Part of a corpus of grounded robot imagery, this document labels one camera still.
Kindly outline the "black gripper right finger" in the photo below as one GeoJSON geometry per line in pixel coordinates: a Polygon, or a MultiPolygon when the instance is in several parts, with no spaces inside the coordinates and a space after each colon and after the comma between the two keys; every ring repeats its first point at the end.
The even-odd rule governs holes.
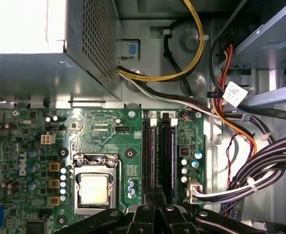
{"type": "Polygon", "coordinates": [[[155,187],[157,211],[163,221],[165,234],[280,234],[279,226],[271,223],[242,222],[219,213],[198,209],[191,216],[168,204],[162,186],[155,187]]]}

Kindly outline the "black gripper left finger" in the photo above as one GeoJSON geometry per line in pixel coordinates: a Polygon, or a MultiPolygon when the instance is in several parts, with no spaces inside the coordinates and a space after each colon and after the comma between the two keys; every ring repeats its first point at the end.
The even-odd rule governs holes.
{"type": "Polygon", "coordinates": [[[155,188],[143,188],[143,204],[124,214],[106,209],[75,224],[56,231],[58,234],[152,234],[156,213],[155,188]]]}

